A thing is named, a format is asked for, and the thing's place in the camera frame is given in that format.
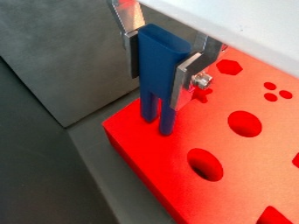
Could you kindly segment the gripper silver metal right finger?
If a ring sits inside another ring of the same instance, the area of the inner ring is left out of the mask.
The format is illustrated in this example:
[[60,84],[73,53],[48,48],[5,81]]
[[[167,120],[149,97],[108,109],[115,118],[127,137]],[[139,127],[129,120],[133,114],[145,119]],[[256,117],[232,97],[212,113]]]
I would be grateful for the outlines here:
[[195,88],[207,89],[212,77],[204,69],[216,61],[223,44],[207,34],[198,32],[191,55],[175,68],[171,108],[179,110],[192,98]]

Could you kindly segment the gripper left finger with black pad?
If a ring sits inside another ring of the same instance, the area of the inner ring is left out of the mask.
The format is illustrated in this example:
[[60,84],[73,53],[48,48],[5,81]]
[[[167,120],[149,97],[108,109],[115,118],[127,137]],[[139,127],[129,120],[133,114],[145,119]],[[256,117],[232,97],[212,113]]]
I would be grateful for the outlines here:
[[136,0],[107,0],[120,30],[131,78],[139,76],[137,31],[145,25],[140,3]]

